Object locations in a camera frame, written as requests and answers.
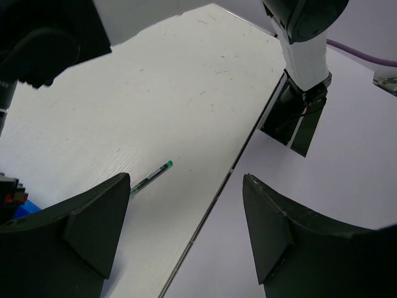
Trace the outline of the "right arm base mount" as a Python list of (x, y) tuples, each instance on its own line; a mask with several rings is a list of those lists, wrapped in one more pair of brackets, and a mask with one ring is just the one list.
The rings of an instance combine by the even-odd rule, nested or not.
[(302, 91), (283, 72), (259, 123), (259, 130), (305, 157), (327, 102), (332, 74), (308, 91)]

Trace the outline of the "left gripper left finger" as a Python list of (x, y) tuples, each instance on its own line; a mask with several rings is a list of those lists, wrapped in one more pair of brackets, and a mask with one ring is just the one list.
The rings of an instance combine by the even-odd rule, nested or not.
[(1, 297), (100, 297), (129, 197), (130, 176), (119, 173), (1, 225)]

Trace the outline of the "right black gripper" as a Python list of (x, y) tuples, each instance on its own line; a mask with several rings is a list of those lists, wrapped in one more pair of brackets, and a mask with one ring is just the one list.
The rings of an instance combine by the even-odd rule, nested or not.
[(19, 180), (1, 173), (1, 217), (15, 216), (27, 199), (28, 194)]

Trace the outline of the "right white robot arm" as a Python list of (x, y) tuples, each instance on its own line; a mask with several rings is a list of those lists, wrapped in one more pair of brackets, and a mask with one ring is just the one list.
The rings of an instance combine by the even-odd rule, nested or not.
[[(205, 1), (2, 1), (1, 119), (18, 83), (50, 86), (68, 68), (104, 56), (142, 30)], [(280, 143), (297, 123), (320, 114), (331, 73), (327, 30), (346, 1), (262, 1), (282, 47), (285, 87), (269, 109), (262, 131)]]

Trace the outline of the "green refill pen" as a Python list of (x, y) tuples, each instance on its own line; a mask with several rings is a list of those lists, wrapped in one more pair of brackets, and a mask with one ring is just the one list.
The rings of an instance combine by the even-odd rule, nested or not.
[(153, 171), (149, 176), (147, 176), (145, 179), (140, 181), (137, 185), (133, 186), (130, 194), (134, 196), (141, 190), (143, 190), (145, 187), (147, 187), (149, 184), (151, 184), (154, 180), (156, 180), (158, 177), (160, 177), (162, 174), (164, 174), (168, 169), (172, 168), (173, 162), (169, 160), (167, 163), (163, 164), (160, 166), (158, 169)]

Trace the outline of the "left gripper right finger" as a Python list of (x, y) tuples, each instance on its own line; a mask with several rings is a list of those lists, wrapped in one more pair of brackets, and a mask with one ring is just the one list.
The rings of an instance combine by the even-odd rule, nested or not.
[(251, 174), (243, 204), (267, 297), (395, 297), (396, 226), (370, 230), (313, 211)]

